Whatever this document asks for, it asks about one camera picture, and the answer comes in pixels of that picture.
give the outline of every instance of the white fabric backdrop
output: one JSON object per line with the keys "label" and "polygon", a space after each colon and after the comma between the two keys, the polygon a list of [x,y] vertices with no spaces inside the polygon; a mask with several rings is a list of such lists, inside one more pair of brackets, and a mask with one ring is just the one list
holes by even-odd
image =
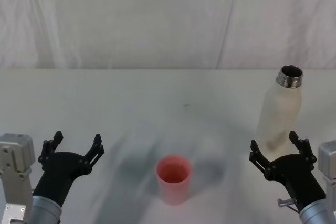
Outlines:
{"label": "white fabric backdrop", "polygon": [[336,0],[0,0],[0,67],[336,67]]}

